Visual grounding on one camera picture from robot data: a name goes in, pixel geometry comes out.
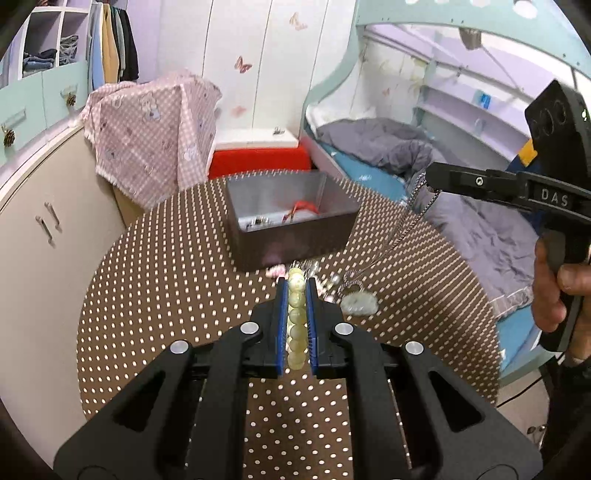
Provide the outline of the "person's right hand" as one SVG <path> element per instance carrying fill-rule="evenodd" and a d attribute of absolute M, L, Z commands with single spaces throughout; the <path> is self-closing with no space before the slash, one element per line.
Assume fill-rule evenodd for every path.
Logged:
<path fill-rule="evenodd" d="M 564 264 L 555 274 L 548 262 L 544 241 L 535 247 L 534 300 L 532 310 L 536 325 L 544 332 L 554 332 L 567 316 L 566 304 L 561 294 L 581 297 L 583 307 L 576 323 L 575 333 L 590 336 L 590 266 Z"/>

